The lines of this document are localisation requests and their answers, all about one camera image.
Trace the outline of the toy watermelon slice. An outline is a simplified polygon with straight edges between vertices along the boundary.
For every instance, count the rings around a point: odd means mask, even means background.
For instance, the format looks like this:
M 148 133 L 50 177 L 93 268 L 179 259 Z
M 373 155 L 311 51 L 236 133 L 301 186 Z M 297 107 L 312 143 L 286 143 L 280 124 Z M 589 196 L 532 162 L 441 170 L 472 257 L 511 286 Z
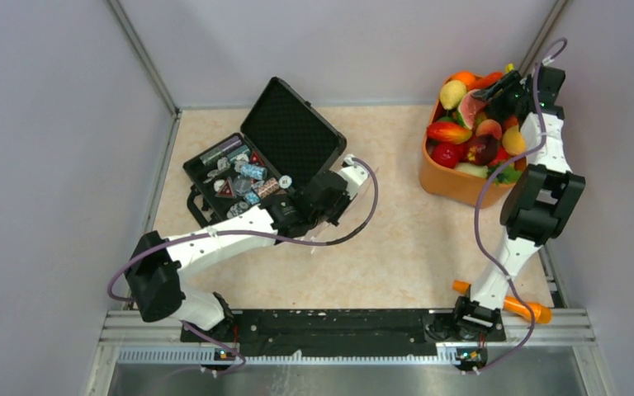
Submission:
M 475 127 L 477 115 L 487 107 L 487 102 L 478 97 L 480 89 L 469 91 L 457 106 L 454 118 L 457 123 L 469 130 Z

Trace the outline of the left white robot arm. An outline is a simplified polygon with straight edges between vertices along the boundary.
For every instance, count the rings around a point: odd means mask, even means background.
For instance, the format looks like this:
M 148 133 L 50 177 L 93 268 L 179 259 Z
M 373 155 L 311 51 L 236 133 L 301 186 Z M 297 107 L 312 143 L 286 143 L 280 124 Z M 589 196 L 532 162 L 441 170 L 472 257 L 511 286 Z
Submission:
M 141 319 L 155 323 L 173 318 L 193 324 L 212 341 L 227 338 L 231 311 L 216 292 L 187 282 L 205 269 L 254 249 L 277 243 L 319 246 L 306 234 L 323 223 L 337 224 L 369 175 L 346 166 L 319 174 L 293 195 L 274 195 L 262 204 L 196 232 L 161 238 L 145 234 L 125 269 L 125 280 Z

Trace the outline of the clear zip top bag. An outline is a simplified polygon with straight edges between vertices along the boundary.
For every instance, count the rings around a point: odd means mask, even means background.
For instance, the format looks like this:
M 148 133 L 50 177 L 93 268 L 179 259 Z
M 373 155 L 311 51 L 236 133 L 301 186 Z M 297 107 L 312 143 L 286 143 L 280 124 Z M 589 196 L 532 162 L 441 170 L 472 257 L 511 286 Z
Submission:
M 317 247 L 333 247 L 350 241 L 369 225 L 375 214 L 379 200 L 376 171 L 364 160 L 357 157 L 348 157 L 338 174 L 345 177 L 348 182 L 348 194 L 351 198 L 350 205 L 340 218 L 339 225 L 322 223 L 307 233 L 305 241 L 315 243 L 315 246 L 310 251 L 311 254 L 315 253 Z M 370 208 L 365 210 L 365 218 L 357 224 L 358 212 L 361 211 L 362 207 L 367 207 L 367 194 L 372 186 L 375 191 Z

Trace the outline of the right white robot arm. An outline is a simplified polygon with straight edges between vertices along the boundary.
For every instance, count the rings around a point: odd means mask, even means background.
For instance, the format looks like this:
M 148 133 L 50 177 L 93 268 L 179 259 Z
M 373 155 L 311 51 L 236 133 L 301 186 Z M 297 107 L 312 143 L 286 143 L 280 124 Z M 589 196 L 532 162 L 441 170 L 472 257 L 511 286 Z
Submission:
M 516 116 L 529 149 L 514 154 L 527 166 L 505 200 L 499 222 L 503 237 L 483 274 L 465 287 L 451 317 L 453 333 L 478 341 L 502 328 L 501 314 L 513 281 L 538 250 L 565 228 L 578 203 L 585 179 L 572 172 L 565 158 L 562 128 L 565 113 L 556 104 L 565 72 L 546 65 L 530 75 L 507 73 L 479 94 L 494 116 Z

